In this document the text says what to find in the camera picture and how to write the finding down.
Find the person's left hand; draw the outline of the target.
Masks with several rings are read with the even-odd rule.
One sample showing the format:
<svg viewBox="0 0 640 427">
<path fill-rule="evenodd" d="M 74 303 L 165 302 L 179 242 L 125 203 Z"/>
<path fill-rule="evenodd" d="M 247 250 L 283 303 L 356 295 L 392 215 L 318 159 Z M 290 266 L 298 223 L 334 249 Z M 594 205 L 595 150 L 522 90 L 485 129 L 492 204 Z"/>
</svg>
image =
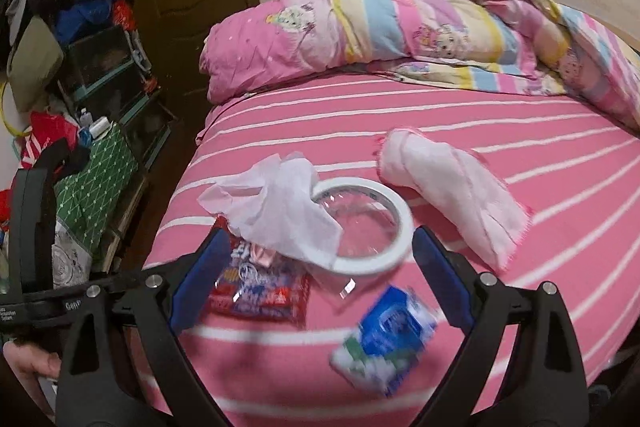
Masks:
<svg viewBox="0 0 640 427">
<path fill-rule="evenodd" d="M 14 343 L 9 341 L 3 346 L 3 355 L 14 375 L 34 402 L 52 416 L 52 409 L 43 394 L 39 378 L 58 379 L 62 361 L 53 352 L 43 350 L 35 343 Z"/>
</svg>

